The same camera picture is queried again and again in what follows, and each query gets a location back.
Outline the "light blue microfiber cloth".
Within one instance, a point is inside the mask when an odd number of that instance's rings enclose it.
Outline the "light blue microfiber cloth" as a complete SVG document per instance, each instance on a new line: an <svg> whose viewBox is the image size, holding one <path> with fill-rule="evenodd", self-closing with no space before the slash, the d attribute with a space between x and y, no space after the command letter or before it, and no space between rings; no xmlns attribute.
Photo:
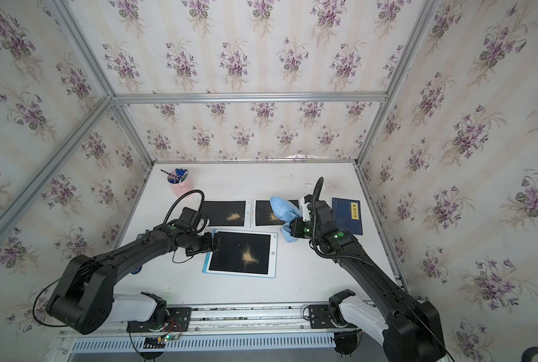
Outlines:
<svg viewBox="0 0 538 362"><path fill-rule="evenodd" d="M280 230L285 242L293 243L298 241L298 239L291 234L292 230L290 224L293 220L299 217L302 218L302 211L300 211L292 202L275 196L271 197L270 205L275 217L284 222Z"/></svg>

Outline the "blue framed drawing tablet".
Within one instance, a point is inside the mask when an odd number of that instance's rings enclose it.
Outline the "blue framed drawing tablet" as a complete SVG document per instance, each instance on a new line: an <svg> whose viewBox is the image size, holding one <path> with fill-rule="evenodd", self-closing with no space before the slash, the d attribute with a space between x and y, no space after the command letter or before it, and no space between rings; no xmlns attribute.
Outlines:
<svg viewBox="0 0 538 362"><path fill-rule="evenodd" d="M207 254L202 273L276 278L277 233L215 229L213 237L220 247Z"/></svg>

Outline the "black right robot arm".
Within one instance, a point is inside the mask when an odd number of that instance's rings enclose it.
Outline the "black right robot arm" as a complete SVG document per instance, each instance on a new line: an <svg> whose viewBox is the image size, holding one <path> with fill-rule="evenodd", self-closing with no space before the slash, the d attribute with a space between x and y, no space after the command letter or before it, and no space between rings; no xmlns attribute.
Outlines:
<svg viewBox="0 0 538 362"><path fill-rule="evenodd" d="M311 242L316 254L343 268L376 305L365 305L355 292L330 297L335 322L353 324L375 339L389 361L439 361L447 356L440 315L392 281L367 255L360 242L334 222L312 226L298 218L290 223L294 238Z"/></svg>

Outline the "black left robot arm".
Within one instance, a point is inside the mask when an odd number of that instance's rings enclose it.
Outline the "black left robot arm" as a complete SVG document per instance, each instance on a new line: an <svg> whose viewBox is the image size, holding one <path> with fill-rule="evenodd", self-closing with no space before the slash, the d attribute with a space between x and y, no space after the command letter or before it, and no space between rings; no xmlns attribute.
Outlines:
<svg viewBox="0 0 538 362"><path fill-rule="evenodd" d="M103 324L136 322L144 331L160 331L169 321L166 301L155 294L116 295L116 284L143 265L183 248L187 257L219 250L221 238L163 223L140 234L135 241L98 256L70 260L62 276L52 282L53 293L45 313L83 335Z"/></svg>

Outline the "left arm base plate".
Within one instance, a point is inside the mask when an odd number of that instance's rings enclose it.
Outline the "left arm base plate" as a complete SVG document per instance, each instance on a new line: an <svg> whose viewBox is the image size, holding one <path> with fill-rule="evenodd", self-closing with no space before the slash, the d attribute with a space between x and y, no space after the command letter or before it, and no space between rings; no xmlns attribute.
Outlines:
<svg viewBox="0 0 538 362"><path fill-rule="evenodd" d="M128 333L181 333L187 332L193 309L190 307L167 307L156 311L148 321L131 321L126 331Z"/></svg>

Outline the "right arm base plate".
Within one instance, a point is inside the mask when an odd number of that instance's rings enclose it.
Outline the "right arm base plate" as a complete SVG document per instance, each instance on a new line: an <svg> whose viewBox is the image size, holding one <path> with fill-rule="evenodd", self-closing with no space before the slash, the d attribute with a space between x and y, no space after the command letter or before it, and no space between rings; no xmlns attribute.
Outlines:
<svg viewBox="0 0 538 362"><path fill-rule="evenodd" d="M307 307L304 307L303 316L304 319L309 322L312 330L357 328L353 324L334 321L329 313L327 304L308 305Z"/></svg>

